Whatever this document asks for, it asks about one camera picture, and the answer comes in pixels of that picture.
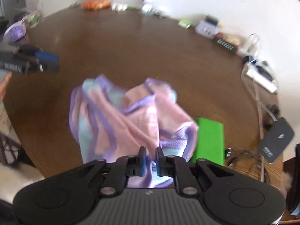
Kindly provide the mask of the person left hand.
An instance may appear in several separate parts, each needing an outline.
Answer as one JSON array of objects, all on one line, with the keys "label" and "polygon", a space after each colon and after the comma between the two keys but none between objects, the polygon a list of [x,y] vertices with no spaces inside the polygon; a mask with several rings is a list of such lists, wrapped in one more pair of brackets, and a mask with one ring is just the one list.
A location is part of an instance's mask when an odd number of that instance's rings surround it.
[{"label": "person left hand", "polygon": [[3,80],[0,83],[0,99],[3,100],[4,96],[6,95],[7,86],[10,82],[12,77],[12,73],[8,72],[6,76],[4,76]]}]

